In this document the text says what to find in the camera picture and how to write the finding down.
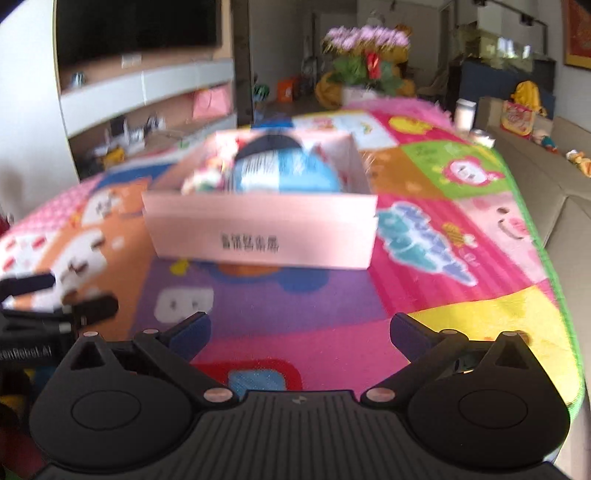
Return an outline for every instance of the colorful play mat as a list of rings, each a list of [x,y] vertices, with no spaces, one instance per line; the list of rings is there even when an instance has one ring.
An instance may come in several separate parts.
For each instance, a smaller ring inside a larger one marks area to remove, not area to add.
[[[16,306],[113,292],[117,317],[93,326],[109,340],[206,311],[210,326],[193,339],[202,350],[192,363],[239,394],[359,394],[408,363],[398,350],[404,335],[398,348],[390,342],[396,312],[477,340],[520,330],[574,415],[583,398],[576,338],[511,174],[495,151],[455,136],[430,108],[392,100],[279,122],[354,135],[379,195],[366,271],[158,259],[141,194],[191,148],[178,145],[85,181],[13,227],[0,240],[3,275],[52,270],[57,282]]]

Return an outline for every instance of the yellow mat section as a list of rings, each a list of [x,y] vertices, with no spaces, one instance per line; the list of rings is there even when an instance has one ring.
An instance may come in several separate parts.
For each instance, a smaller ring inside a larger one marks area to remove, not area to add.
[[[506,297],[456,303],[410,314],[436,332],[453,328],[470,340],[494,340],[504,330],[521,330],[564,402],[579,391],[577,362],[559,310],[536,286]]]

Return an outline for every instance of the yellow stuffed toy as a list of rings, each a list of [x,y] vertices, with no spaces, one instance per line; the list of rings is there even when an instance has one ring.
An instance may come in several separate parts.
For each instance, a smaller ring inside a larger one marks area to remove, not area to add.
[[[586,177],[591,178],[591,160],[585,157],[585,152],[571,150],[566,154],[570,162],[577,165],[577,168],[583,172]]]
[[[526,106],[538,115],[548,115],[548,112],[542,106],[542,102],[540,101],[540,89],[530,80],[527,82],[521,82],[515,89],[515,93],[511,95],[511,98],[515,103]]]

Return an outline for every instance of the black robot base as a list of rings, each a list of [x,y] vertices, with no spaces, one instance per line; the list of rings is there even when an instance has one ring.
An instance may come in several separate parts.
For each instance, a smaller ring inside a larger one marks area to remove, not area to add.
[[[569,413],[519,335],[474,342],[404,314],[391,335],[401,326],[425,354],[360,401],[350,391],[239,400],[172,353],[166,333],[120,343],[84,336],[31,412],[50,461],[36,478],[566,478],[545,459],[564,442]]]

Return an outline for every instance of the black clamp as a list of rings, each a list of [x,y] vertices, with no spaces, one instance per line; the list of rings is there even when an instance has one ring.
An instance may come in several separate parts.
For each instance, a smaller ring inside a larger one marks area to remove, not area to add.
[[[391,336],[411,329],[417,356],[361,401],[350,391],[239,400],[171,349],[203,323],[198,313],[129,342],[80,338],[31,412],[50,460],[36,478],[565,478],[545,460],[569,412],[515,332],[471,342],[398,314]]]
[[[55,282],[50,273],[4,278],[0,280],[0,302],[51,288]],[[53,312],[0,308],[0,371],[59,365],[80,329],[111,318],[118,310],[119,303],[110,294]]]
[[[50,273],[3,278],[0,303],[55,282]],[[17,427],[26,412],[32,390],[27,370],[59,365],[80,329],[113,317],[118,309],[117,299],[108,294],[53,312],[0,308],[0,427]]]

